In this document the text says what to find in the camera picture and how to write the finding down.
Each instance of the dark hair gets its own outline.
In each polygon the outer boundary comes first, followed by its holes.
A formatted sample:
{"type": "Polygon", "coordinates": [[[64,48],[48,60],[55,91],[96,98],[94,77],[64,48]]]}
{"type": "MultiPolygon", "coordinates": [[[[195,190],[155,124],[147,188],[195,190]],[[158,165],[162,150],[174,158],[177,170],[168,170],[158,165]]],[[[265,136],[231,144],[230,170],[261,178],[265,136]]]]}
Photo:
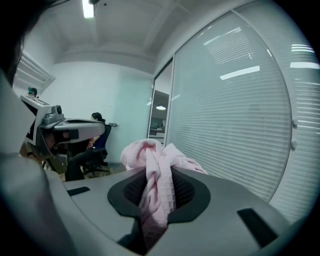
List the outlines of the dark hair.
{"type": "Polygon", "coordinates": [[[97,119],[99,122],[106,123],[106,120],[102,118],[102,115],[99,112],[92,113],[92,117],[97,119]]]}
{"type": "Polygon", "coordinates": [[[38,90],[36,88],[28,88],[28,94],[34,94],[35,97],[37,97],[38,90]]]}
{"type": "MultiPolygon", "coordinates": [[[[25,36],[37,24],[41,14],[54,0],[31,0],[31,1],[13,1],[5,0],[1,2],[2,10],[14,12],[14,21],[4,25],[1,28],[5,35],[1,40],[1,58],[0,68],[3,69],[9,84],[12,86],[17,71],[18,63],[22,55],[22,48],[25,36]]],[[[7,16],[1,15],[0,24],[6,24],[7,16]]]]}

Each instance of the ceiling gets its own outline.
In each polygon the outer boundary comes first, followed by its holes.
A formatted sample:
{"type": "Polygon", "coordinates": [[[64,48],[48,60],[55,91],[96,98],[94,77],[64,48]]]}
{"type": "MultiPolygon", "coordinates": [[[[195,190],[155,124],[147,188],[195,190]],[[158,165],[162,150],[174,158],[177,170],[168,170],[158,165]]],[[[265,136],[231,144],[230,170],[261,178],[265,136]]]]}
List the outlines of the ceiling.
{"type": "Polygon", "coordinates": [[[95,17],[85,19],[82,0],[70,0],[50,8],[40,21],[61,46],[56,63],[119,61],[133,67],[146,62],[137,69],[152,73],[164,42],[205,1],[100,0],[95,17]]]}

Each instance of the pink towel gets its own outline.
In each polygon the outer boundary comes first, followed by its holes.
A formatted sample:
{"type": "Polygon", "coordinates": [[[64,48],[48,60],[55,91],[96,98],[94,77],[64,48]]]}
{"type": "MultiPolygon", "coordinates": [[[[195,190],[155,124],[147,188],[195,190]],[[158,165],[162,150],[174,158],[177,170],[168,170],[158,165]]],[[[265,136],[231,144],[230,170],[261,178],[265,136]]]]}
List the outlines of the pink towel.
{"type": "Polygon", "coordinates": [[[175,210],[175,189],[170,166],[207,174],[196,161],[187,158],[173,144],[165,149],[155,139],[142,139],[128,145],[121,154],[127,170],[146,168],[147,184],[139,207],[142,212],[142,231],[147,250],[167,228],[168,214],[175,210]]]}

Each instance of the window blind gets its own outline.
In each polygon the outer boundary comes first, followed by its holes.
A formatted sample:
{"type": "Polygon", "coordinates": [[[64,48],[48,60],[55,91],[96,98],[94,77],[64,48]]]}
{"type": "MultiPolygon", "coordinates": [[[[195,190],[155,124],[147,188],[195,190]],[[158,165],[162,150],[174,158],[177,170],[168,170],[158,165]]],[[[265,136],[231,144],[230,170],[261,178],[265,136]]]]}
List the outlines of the window blind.
{"type": "Polygon", "coordinates": [[[264,42],[227,13],[179,49],[174,65],[166,144],[268,201],[287,163],[291,109],[264,42]]]}
{"type": "Polygon", "coordinates": [[[320,189],[320,66],[299,27],[271,1],[254,1],[236,9],[254,24],[273,48],[292,97],[297,120],[295,151],[271,200],[291,222],[306,216],[320,189]]]}

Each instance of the white machine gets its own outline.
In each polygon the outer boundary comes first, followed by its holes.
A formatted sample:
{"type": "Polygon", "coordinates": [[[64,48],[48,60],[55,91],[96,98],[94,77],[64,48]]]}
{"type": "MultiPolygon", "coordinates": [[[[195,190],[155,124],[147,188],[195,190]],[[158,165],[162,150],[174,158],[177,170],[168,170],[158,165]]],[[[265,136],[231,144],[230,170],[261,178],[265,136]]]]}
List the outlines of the white machine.
{"type": "Polygon", "coordinates": [[[85,142],[105,132],[105,125],[99,121],[65,119],[60,105],[50,105],[32,96],[20,96],[20,99],[35,115],[25,140],[32,144],[51,169],[59,174],[66,171],[68,157],[58,151],[53,153],[53,149],[48,148],[46,143],[47,136],[54,136],[55,146],[58,146],[85,142]]]}

